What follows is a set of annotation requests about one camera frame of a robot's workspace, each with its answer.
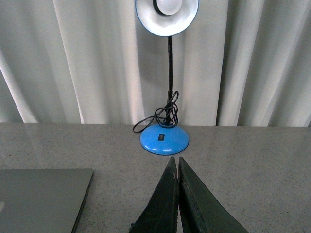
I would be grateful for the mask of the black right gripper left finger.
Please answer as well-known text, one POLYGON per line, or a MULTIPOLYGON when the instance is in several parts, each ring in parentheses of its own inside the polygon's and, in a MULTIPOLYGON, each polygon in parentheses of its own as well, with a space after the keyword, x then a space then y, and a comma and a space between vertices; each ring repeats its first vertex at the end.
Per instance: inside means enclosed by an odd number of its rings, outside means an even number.
POLYGON ((171 157, 147 206, 129 229, 130 233, 175 233, 177 231, 179 179, 171 157))

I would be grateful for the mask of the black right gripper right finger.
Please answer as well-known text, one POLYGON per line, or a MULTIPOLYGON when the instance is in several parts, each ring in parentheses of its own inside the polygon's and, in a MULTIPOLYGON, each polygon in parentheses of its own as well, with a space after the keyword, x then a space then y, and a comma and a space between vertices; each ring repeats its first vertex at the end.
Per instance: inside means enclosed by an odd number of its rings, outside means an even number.
POLYGON ((183 157, 179 158, 179 210, 185 233, 246 233, 183 157))

